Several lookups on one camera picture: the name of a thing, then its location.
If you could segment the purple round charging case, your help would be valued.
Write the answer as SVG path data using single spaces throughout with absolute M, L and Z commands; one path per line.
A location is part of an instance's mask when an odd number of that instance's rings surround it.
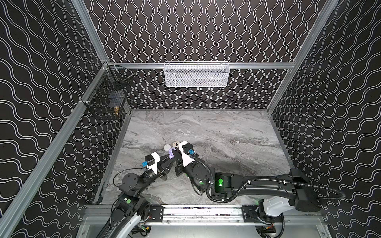
M 169 153 L 170 159 L 173 159 L 175 157 L 174 151 L 176 151 L 176 149 L 174 147 L 169 149 L 168 153 Z

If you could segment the beige earbud charging case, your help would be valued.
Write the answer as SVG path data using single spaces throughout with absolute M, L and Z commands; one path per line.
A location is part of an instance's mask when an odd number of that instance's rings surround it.
M 172 147 L 179 147 L 179 144 L 180 144 L 179 141 L 175 141 L 172 143 Z

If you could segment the white round charging case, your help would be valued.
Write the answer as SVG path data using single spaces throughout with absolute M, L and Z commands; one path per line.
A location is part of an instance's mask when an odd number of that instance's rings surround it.
M 170 144 L 166 144 L 166 145 L 163 146 L 163 149 L 165 151 L 169 151 L 171 148 L 172 148 L 172 146 Z

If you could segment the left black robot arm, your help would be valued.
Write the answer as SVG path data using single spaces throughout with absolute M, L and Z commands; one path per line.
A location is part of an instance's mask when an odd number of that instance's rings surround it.
M 166 180 L 175 163 L 170 154 L 159 156 L 154 152 L 145 157 L 139 168 L 125 169 L 117 188 L 121 192 L 114 201 L 110 217 L 101 229 L 98 238 L 128 238 L 131 231 L 150 218 L 150 203 L 142 195 L 158 178 Z

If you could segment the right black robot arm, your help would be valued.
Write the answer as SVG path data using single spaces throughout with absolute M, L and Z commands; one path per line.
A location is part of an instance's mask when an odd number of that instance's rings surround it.
M 295 208 L 302 212 L 317 212 L 323 200 L 341 200 L 345 193 L 339 189 L 312 184 L 299 169 L 276 176 L 243 176 L 217 172 L 199 158 L 190 144 L 184 149 L 172 148 L 171 159 L 176 160 L 176 175 L 185 174 L 198 195 L 205 194 L 215 203 L 227 204 L 239 196 L 266 196 L 261 204 L 269 216 L 278 216 L 276 206 Z

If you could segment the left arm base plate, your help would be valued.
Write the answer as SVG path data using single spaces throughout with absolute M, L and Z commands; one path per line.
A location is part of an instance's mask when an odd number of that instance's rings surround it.
M 148 212 L 147 223 L 161 223 L 163 221 L 164 207 L 161 205 L 151 205 Z

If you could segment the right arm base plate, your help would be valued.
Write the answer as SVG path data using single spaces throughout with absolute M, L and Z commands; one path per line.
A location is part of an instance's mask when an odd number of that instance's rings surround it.
M 273 223 L 281 223 L 283 221 L 282 215 L 272 217 L 265 214 L 259 206 L 242 206 L 242 215 L 245 223 L 261 223 L 271 225 Z

